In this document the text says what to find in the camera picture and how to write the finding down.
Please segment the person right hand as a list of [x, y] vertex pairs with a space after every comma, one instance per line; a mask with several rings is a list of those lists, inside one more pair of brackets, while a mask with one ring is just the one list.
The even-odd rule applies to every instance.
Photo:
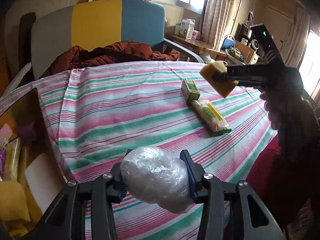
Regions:
[[268, 119], [271, 122], [271, 128], [278, 130], [281, 123], [281, 109], [278, 105], [279, 100], [274, 93], [262, 92], [260, 94], [261, 100], [264, 100], [264, 108], [268, 112]]

